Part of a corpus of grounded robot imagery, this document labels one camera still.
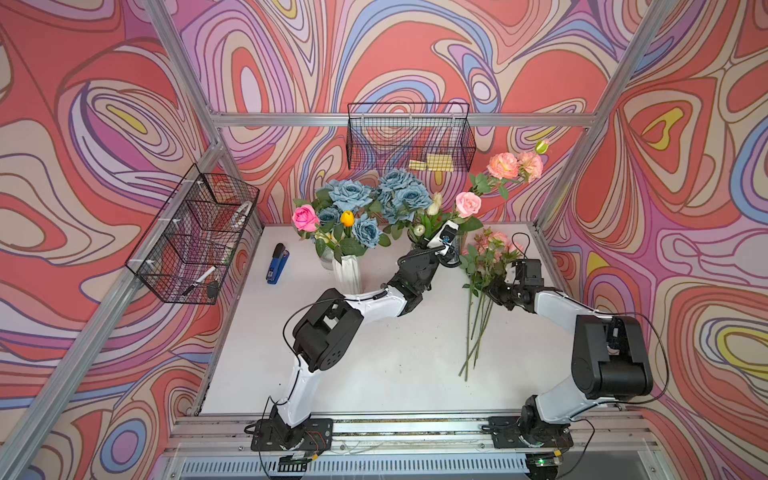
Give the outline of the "white ribbed ceramic vase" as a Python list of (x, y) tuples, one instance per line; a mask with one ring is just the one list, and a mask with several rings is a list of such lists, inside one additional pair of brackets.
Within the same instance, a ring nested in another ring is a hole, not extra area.
[(333, 273), (336, 288), (345, 295), (358, 295), (363, 292), (358, 256), (344, 255), (340, 260), (333, 260)]

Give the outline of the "pink rose stem glass vase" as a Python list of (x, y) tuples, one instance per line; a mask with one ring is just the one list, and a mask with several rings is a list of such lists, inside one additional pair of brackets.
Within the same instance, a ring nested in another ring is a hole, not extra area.
[(460, 192), (455, 197), (454, 207), (447, 214), (446, 221), (452, 220), (458, 224), (459, 234), (479, 230), (483, 226), (478, 217), (481, 206), (482, 199), (479, 195), (471, 191)]

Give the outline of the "pink tulip green stem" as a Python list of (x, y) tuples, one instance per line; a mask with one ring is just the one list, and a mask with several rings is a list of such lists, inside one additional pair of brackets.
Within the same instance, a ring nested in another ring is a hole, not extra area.
[(485, 310), (484, 289), (489, 285), (496, 262), (497, 245), (494, 240), (494, 232), (485, 229), (474, 237), (474, 245), (468, 251), (468, 276), (470, 290), (476, 300), (473, 309), (474, 319), (470, 330), (470, 339), (479, 340), (482, 336), (483, 316)]

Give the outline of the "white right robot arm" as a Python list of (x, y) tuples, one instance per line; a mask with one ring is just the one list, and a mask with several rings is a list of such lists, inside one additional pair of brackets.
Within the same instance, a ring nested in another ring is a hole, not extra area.
[(483, 292), (509, 311), (536, 314), (571, 334), (570, 374), (549, 391), (530, 396), (517, 416), (489, 418), (483, 430), (496, 449), (567, 450), (578, 416), (652, 392), (643, 330), (633, 314), (601, 312), (547, 286), (538, 260), (516, 260), (512, 267), (513, 280), (496, 276)]

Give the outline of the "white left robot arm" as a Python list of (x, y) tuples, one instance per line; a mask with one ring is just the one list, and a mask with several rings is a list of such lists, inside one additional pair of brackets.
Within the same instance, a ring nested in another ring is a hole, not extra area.
[(324, 374), (344, 357), (362, 326), (412, 312), (431, 289), (441, 262), (455, 259), (452, 247), (415, 249), (398, 259), (398, 271), (379, 290), (345, 295), (331, 288), (300, 309), (302, 318), (293, 328), (289, 345), (296, 358), (293, 382), (284, 399), (268, 399), (263, 416), (244, 428), (252, 436), (250, 449), (316, 455), (329, 450), (334, 420), (312, 415)]

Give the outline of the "light pink rose stem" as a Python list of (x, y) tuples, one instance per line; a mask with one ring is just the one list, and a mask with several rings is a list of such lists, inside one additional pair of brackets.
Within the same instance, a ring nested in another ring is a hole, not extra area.
[[(493, 237), (497, 245), (497, 253), (496, 253), (496, 262), (494, 264), (494, 269), (493, 269), (490, 282), (495, 276), (503, 276), (506, 279), (508, 266), (518, 258), (518, 253), (519, 253), (518, 249), (514, 246), (514, 243), (510, 240), (510, 238), (506, 234), (499, 231), (494, 231), (494, 230), (492, 231), (494, 232)], [(487, 313), (485, 317), (485, 319), (487, 320), (486, 327), (485, 327), (485, 332), (486, 332), (488, 328), (488, 324), (490, 322), (490, 316), (493, 309), (493, 302), (490, 300), (490, 298), (486, 294), (485, 296), (487, 301)]]

